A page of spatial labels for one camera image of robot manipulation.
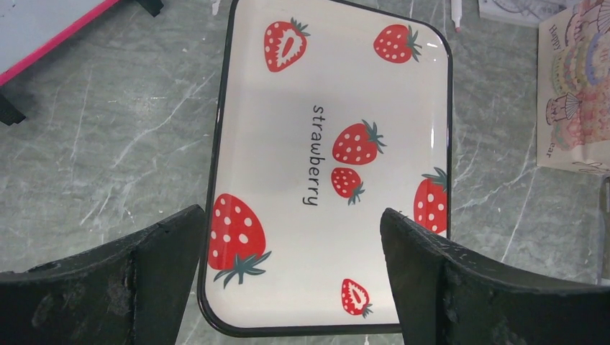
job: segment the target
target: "whole strawberry illustration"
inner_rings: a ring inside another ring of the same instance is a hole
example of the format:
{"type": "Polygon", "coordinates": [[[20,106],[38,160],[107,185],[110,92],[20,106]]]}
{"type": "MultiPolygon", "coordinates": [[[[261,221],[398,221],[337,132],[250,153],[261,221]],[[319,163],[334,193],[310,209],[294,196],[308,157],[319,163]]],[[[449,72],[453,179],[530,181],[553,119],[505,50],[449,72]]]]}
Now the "whole strawberry illustration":
{"type": "Polygon", "coordinates": [[[305,54],[307,24],[297,22],[274,22],[265,31],[265,61],[271,72],[279,72],[295,63],[305,54]]]}
{"type": "Polygon", "coordinates": [[[419,62],[418,56],[421,55],[417,48],[421,45],[415,43],[418,32],[413,32],[411,25],[405,27],[401,24],[390,25],[381,30],[375,39],[373,48],[382,59],[391,63],[405,63],[411,58],[419,62]]]}
{"type": "Polygon", "coordinates": [[[351,279],[344,279],[341,284],[341,303],[343,309],[351,315],[362,315],[366,318],[373,311],[370,309],[368,292],[362,285],[351,279]]]}
{"type": "Polygon", "coordinates": [[[360,201],[360,194],[364,193],[362,179],[357,172],[348,167],[336,167],[330,174],[334,191],[347,199],[347,204],[356,204],[360,201]]]}
{"type": "Polygon", "coordinates": [[[437,175],[423,174],[415,192],[413,214],[424,228],[440,234],[447,230],[447,174],[435,167],[437,175]]]}
{"type": "Polygon", "coordinates": [[[381,148],[386,145],[380,138],[383,135],[377,134],[377,124],[373,122],[371,126],[362,120],[361,124],[353,124],[339,134],[332,146],[332,156],[345,164],[368,164],[377,158],[377,152],[383,154],[381,148]]]}
{"type": "Polygon", "coordinates": [[[257,216],[243,201],[230,194],[221,194],[212,209],[208,265],[220,270],[224,287],[236,275],[239,284],[244,275],[261,275],[265,270],[256,266],[271,252],[265,251],[265,233],[257,216]]]}

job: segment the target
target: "red strawberry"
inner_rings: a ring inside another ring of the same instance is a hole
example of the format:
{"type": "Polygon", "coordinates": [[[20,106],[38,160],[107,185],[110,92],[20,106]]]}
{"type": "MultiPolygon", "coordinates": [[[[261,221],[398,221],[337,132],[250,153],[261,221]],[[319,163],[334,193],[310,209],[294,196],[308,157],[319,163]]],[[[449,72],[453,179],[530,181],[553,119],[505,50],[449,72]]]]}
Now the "red strawberry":
{"type": "Polygon", "coordinates": [[[447,174],[435,167],[438,175],[423,174],[415,192],[413,214],[424,228],[440,234],[447,230],[447,174]]]}
{"type": "Polygon", "coordinates": [[[358,173],[348,167],[336,167],[332,174],[330,174],[330,180],[334,190],[347,200],[347,204],[356,204],[356,199],[360,201],[360,194],[364,193],[363,182],[358,176],[358,173]]]}
{"type": "Polygon", "coordinates": [[[240,199],[221,194],[212,209],[208,265],[220,270],[214,281],[224,279],[224,287],[235,275],[239,284],[244,274],[261,275],[265,270],[256,265],[265,261],[271,252],[265,251],[265,233],[254,212],[240,199]]]}
{"type": "Polygon", "coordinates": [[[297,22],[275,22],[265,31],[265,61],[271,72],[279,72],[301,58],[307,48],[307,37],[304,32],[307,24],[297,22]]]}
{"type": "Polygon", "coordinates": [[[341,285],[341,303],[343,309],[351,315],[362,315],[366,318],[373,311],[373,305],[369,303],[368,292],[357,282],[351,279],[344,279],[341,285]]]}
{"type": "Polygon", "coordinates": [[[377,151],[383,153],[381,148],[386,145],[379,141],[380,138],[383,135],[377,134],[377,124],[373,122],[371,127],[362,120],[362,124],[353,124],[339,134],[332,146],[332,156],[345,164],[368,164],[375,160],[377,151]]]}
{"type": "Polygon", "coordinates": [[[405,63],[411,57],[419,62],[421,53],[417,48],[422,46],[415,43],[417,34],[417,31],[413,33],[411,25],[408,28],[400,24],[390,25],[377,36],[373,48],[377,55],[391,63],[405,63]]]}

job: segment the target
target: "paper bag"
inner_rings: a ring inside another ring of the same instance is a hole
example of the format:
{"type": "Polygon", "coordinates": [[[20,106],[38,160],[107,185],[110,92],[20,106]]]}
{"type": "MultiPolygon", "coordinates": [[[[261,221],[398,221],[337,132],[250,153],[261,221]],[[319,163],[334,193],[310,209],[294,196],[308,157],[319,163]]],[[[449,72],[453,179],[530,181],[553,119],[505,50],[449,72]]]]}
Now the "paper bag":
{"type": "Polygon", "coordinates": [[[610,0],[540,24],[537,164],[610,173],[610,0]]]}

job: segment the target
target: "white marker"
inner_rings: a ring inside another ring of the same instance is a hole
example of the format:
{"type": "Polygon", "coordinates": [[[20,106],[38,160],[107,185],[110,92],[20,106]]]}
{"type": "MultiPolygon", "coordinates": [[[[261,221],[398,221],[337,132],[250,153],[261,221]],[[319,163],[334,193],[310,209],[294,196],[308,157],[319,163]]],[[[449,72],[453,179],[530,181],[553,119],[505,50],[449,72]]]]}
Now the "white marker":
{"type": "Polygon", "coordinates": [[[455,32],[460,32],[462,19],[462,0],[451,0],[451,20],[455,24],[455,32]]]}

